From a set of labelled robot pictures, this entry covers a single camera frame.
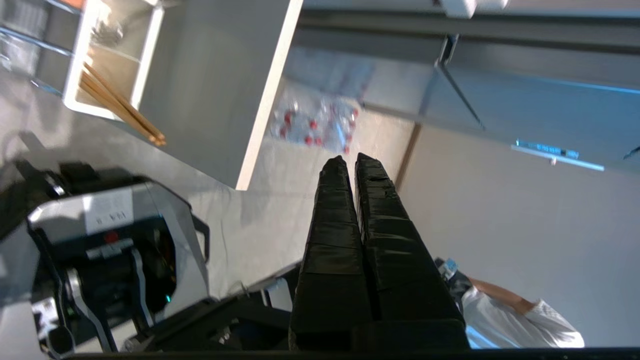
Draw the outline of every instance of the red button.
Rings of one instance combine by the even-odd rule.
[[[118,238],[118,233],[116,233],[115,231],[110,231],[104,235],[104,242],[106,242],[107,244],[116,243],[118,242]]]

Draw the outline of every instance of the gray floor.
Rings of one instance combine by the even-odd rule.
[[[363,113],[351,154],[345,156],[352,174],[357,153],[364,152],[379,158],[395,177],[412,128],[404,120]],[[6,71],[0,71],[0,149],[3,186],[18,176],[10,165],[15,158],[39,168],[79,160],[148,175],[188,199],[211,228],[209,281],[215,297],[301,259],[317,175],[336,155],[265,137],[250,189],[237,192],[107,120],[66,109],[60,98]]]

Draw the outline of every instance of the white t-shirt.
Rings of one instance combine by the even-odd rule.
[[[462,304],[472,348],[584,347],[580,333],[544,300],[520,315],[474,286]]]

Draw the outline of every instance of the wooden stick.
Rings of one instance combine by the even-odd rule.
[[[149,121],[146,117],[144,117],[144,115],[142,115],[138,110],[136,110],[133,106],[131,106],[131,104],[129,103],[129,101],[127,101],[127,99],[124,98],[124,96],[120,95],[119,92],[117,92],[101,75],[100,73],[98,73],[93,67],[91,67],[91,65],[84,63],[84,67],[89,70],[89,72],[91,73],[91,75],[93,75],[98,82],[104,86],[105,89],[107,89],[108,92],[111,92],[111,94],[113,96],[115,96],[115,98],[127,109],[127,111],[129,111],[134,118],[136,118],[138,120],[138,122],[140,122],[142,124],[142,126],[144,126],[145,128],[147,128],[153,135],[155,135],[158,139],[160,140],[164,140],[164,134],[162,134],[162,132],[160,132],[160,130],[158,130],[157,127],[155,127],[151,121]]]
[[[94,99],[96,99],[99,103],[105,106],[107,109],[111,110],[116,116],[120,117],[124,122],[137,130],[144,137],[148,138],[149,141],[153,142],[157,146],[162,146],[162,142],[160,142],[155,136],[153,136],[146,128],[144,128],[136,119],[133,118],[125,108],[116,101],[115,98],[109,96],[106,92],[101,90],[98,87],[98,84],[93,82],[89,76],[83,74],[80,82],[80,88],[91,95]]]

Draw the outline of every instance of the cabinet door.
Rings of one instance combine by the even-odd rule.
[[[486,126],[617,161],[640,143],[640,57],[461,41],[449,70]]]
[[[247,189],[301,6],[189,0],[166,9],[140,104],[166,135],[162,151]]]

